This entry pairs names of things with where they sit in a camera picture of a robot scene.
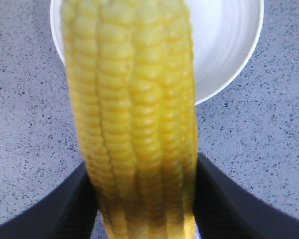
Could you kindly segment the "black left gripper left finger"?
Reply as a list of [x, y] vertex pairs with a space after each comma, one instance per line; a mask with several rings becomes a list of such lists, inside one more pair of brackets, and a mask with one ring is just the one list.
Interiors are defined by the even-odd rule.
[[0, 226], [0, 239], [89, 239], [97, 203], [81, 163], [41, 201]]

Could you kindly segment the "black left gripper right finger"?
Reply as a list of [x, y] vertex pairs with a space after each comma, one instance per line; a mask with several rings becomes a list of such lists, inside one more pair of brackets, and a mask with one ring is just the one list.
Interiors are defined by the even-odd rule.
[[203, 239], [299, 239], [299, 220], [236, 184], [198, 154], [194, 215]]

